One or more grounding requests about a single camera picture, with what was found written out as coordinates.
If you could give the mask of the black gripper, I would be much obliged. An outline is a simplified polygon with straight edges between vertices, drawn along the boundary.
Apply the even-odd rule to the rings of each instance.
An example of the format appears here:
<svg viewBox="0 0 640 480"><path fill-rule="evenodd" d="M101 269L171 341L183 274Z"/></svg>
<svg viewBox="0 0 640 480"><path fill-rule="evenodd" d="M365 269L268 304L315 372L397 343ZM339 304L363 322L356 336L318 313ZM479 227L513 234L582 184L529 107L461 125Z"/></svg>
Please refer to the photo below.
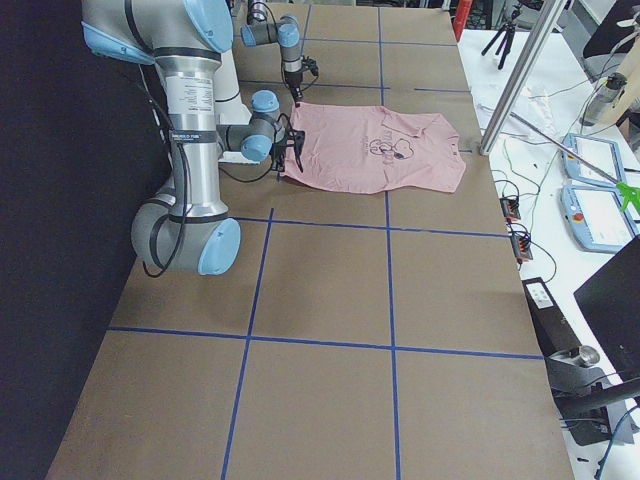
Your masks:
<svg viewBox="0 0 640 480"><path fill-rule="evenodd" d="M302 149L305 141L305 132L292 129L284 134L281 139L276 140L272 145L272 167L283 168L287 148L293 148L294 159L298 170L304 173L302 164Z"/></svg>
<svg viewBox="0 0 640 480"><path fill-rule="evenodd" d="M303 80L303 73L301 71L289 72L284 71L284 82L288 88L295 106L298 106L303 100L303 92L301 87Z"/></svg>

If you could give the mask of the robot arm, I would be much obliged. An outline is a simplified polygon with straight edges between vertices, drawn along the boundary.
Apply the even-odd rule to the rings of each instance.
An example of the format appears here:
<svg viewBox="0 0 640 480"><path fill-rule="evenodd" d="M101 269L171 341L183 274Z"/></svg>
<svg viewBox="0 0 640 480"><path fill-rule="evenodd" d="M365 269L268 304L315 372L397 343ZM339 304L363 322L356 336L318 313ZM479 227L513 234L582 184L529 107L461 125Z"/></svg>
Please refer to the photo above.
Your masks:
<svg viewBox="0 0 640 480"><path fill-rule="evenodd" d="M248 1L246 23L240 29L246 47L277 44L281 55L281 75L293 102L303 99L303 55L297 19L289 14L279 20L265 1Z"/></svg>
<svg viewBox="0 0 640 480"><path fill-rule="evenodd" d="M300 154L305 139L273 92L258 91L243 103L233 40L277 45L283 82L300 101L303 75L317 66L302 54L297 19L275 17L259 1L249 3L240 28L227 1L86 1L82 27L93 53L154 67L166 95L155 108L168 130L172 172L139 208L131 231L146 274L225 273L238 254L241 229L220 196L220 163L262 163L279 171L286 152Z"/></svg>

